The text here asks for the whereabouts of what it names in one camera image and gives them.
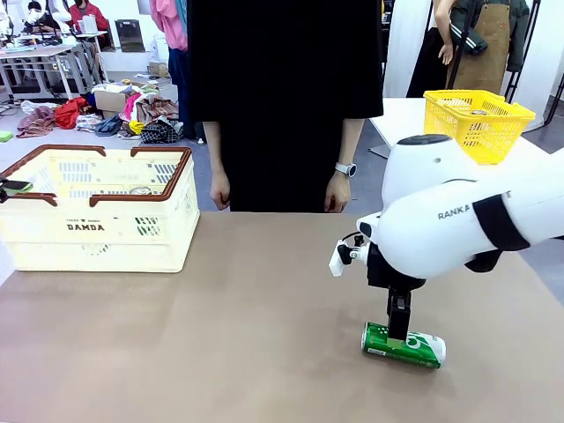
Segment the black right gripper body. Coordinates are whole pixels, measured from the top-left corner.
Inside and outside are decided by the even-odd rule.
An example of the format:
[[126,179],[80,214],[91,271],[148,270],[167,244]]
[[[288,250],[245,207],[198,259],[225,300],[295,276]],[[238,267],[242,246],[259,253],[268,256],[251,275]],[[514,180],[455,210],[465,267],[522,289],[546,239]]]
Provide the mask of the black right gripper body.
[[414,278],[394,269],[383,257],[379,247],[371,243],[367,256],[367,284],[399,292],[410,292],[421,288],[424,278]]

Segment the person's left hand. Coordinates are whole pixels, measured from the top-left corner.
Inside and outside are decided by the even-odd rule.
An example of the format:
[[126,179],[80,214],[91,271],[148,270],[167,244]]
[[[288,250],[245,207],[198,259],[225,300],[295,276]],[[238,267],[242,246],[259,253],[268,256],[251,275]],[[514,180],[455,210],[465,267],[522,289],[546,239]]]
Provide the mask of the person's left hand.
[[351,186],[349,179],[342,173],[335,172],[330,178],[326,189],[324,211],[328,213],[341,213],[345,210],[351,199]]

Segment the person's right hand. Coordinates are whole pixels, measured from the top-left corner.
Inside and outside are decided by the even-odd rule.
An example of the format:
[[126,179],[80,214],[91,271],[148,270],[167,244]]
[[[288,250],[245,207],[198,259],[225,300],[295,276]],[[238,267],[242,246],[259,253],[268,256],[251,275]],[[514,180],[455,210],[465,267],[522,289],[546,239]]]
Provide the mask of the person's right hand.
[[210,198],[218,211],[230,206],[230,183],[224,170],[212,172]]

